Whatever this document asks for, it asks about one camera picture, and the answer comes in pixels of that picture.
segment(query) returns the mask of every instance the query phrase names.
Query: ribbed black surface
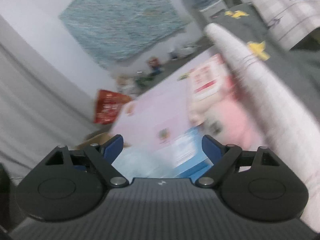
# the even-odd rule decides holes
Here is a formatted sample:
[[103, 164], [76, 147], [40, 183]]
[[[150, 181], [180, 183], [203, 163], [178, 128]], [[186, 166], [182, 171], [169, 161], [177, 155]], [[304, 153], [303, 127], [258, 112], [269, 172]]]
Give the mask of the ribbed black surface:
[[28, 219], [14, 240], [311, 240], [316, 234], [300, 220], [270, 224], [233, 214], [210, 189], [189, 179], [135, 179], [113, 189], [91, 213], [72, 221]]

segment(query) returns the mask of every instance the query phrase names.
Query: white wall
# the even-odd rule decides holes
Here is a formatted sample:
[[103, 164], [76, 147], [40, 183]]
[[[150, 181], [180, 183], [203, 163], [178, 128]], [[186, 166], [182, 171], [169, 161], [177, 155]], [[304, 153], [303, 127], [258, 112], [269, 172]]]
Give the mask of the white wall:
[[[57, 72], [94, 99], [97, 89], [114, 90], [115, 83], [110, 73], [99, 67], [82, 50], [58, 19], [58, 15], [71, 1], [0, 0], [0, 16]], [[113, 64], [110, 71], [136, 73], [137, 70], [148, 70], [146, 61], [150, 56], [157, 56], [161, 61], [168, 60], [168, 46], [172, 40], [187, 38], [196, 41], [202, 36], [201, 29], [181, 0], [171, 1], [180, 17], [185, 22], [190, 22], [185, 28], [186, 32], [164, 39], [133, 59]], [[11, 43], [9, 34], [5, 39]], [[40, 72], [44, 71], [40, 65], [33, 65], [33, 68]]]

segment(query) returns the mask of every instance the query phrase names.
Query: pink plush toy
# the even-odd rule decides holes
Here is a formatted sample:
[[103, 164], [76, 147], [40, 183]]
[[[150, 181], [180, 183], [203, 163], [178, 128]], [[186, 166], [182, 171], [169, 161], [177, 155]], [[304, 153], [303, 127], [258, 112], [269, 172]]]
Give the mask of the pink plush toy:
[[247, 112], [237, 100], [233, 79], [220, 54], [193, 69], [188, 108], [193, 125], [222, 144], [236, 144], [249, 150], [259, 137]]

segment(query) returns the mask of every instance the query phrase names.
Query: light blue cloth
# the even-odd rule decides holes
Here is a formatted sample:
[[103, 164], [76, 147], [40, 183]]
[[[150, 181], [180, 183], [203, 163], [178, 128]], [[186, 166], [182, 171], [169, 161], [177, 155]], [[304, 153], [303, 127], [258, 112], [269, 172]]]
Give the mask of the light blue cloth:
[[127, 59], [183, 27], [169, 0], [74, 0], [60, 19], [102, 66]]

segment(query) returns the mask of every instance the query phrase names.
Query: red and white package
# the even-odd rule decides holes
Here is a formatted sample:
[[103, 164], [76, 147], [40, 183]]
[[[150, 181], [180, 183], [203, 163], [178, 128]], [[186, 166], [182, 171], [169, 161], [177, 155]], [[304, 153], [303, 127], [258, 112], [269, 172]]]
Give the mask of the red and white package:
[[113, 123], [122, 106], [131, 100], [129, 96], [120, 93], [99, 90], [94, 122], [101, 124]]

